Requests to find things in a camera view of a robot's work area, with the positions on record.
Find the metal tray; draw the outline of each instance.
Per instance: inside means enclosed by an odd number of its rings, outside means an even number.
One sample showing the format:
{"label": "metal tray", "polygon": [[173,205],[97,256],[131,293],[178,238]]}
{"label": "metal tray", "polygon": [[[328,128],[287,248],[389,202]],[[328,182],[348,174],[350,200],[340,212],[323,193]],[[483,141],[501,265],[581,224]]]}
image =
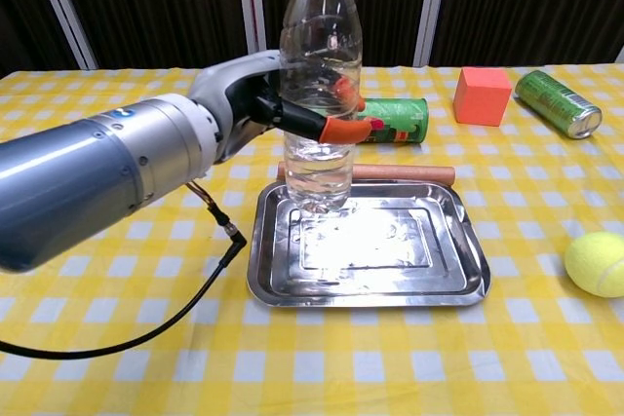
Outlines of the metal tray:
{"label": "metal tray", "polygon": [[338,212],[300,211],[286,185],[258,198],[248,269],[270,306],[468,306],[489,267],[466,210],[430,182],[359,181]]}

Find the yellow checkered tablecloth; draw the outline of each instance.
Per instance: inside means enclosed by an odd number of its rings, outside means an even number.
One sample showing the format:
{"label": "yellow checkered tablecloth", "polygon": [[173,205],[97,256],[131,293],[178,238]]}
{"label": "yellow checkered tablecloth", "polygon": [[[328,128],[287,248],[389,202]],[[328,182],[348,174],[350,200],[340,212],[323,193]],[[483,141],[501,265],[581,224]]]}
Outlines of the yellow checkered tablecloth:
{"label": "yellow checkered tablecloth", "polygon": [[[454,122],[459,70],[364,69],[363,95],[427,98],[418,146],[358,147],[363,163],[451,165],[492,270],[466,309],[281,310],[254,301],[248,250],[192,315],[124,354],[74,362],[0,356],[3,415],[624,414],[624,302],[592,297],[562,269],[584,232],[624,234],[624,65],[544,69],[604,112],[570,140],[511,100],[500,128]],[[528,69],[509,69],[516,82]],[[0,81],[0,139],[144,96],[184,93],[196,70],[15,73]],[[251,237],[275,176],[266,134],[204,185]],[[173,314],[228,246],[179,189],[23,276],[0,276],[0,337],[84,349]]]}

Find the black cable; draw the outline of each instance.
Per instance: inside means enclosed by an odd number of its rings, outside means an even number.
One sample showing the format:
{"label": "black cable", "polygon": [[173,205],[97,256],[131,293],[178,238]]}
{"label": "black cable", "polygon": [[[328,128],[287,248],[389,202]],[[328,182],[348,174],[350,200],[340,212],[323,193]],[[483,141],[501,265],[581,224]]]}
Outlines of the black cable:
{"label": "black cable", "polygon": [[[206,282],[202,285],[202,287],[197,291],[197,293],[193,296],[193,298],[188,301],[188,303],[177,312],[170,319],[165,321],[163,324],[157,326],[151,331],[138,336],[132,340],[119,343],[113,346],[107,346],[104,348],[95,348],[92,350],[84,350],[84,351],[49,351],[49,350],[38,350],[35,348],[27,348],[25,346],[14,345],[12,343],[7,343],[6,341],[0,341],[0,352],[9,353],[12,355],[18,355],[25,358],[35,358],[35,359],[51,359],[51,360],[73,360],[73,359],[89,359],[89,358],[98,358],[101,356],[112,355],[114,353],[120,353],[122,351],[126,351],[135,346],[141,345],[146,341],[151,340],[152,338],[157,337],[164,331],[171,328],[173,325],[178,323],[188,312],[199,302],[199,300],[206,294],[206,291],[211,287],[211,285],[215,282],[216,278],[219,274],[229,265],[232,259],[245,247],[247,244],[247,240],[245,237],[236,229],[236,227],[229,222],[229,217],[223,213],[215,201],[212,199],[208,193],[201,188],[199,185],[195,184],[193,188],[190,187],[190,184],[187,184],[188,188],[191,189],[195,194],[197,194],[202,200],[204,200],[208,205],[208,211],[215,217],[217,222],[219,222],[220,226],[225,227],[225,230],[232,240],[232,245],[225,251],[223,256],[218,262],[218,265],[214,269],[213,273],[206,280]],[[203,192],[202,195],[198,193],[198,189],[201,189]],[[223,216],[227,218],[227,222],[225,224],[221,224],[223,221]]]}

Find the orange block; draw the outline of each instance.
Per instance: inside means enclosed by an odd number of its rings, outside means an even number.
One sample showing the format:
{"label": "orange block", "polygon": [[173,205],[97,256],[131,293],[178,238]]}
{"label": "orange block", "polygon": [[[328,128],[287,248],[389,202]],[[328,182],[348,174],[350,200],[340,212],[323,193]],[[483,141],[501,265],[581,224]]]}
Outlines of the orange block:
{"label": "orange block", "polygon": [[498,127],[511,95],[511,83],[500,68],[462,67],[452,107],[460,124]]}

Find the green aluminum can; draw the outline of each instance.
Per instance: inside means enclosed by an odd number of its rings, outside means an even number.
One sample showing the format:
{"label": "green aluminum can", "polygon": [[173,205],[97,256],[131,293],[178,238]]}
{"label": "green aluminum can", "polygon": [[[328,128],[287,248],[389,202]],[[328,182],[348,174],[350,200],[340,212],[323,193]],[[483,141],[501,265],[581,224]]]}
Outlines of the green aluminum can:
{"label": "green aluminum can", "polygon": [[367,107],[359,116],[376,117],[383,129],[372,131],[368,143],[420,143],[429,124],[427,101],[424,99],[368,98]]}
{"label": "green aluminum can", "polygon": [[601,109],[541,70],[520,79],[516,95],[570,138],[585,138],[603,121]]}

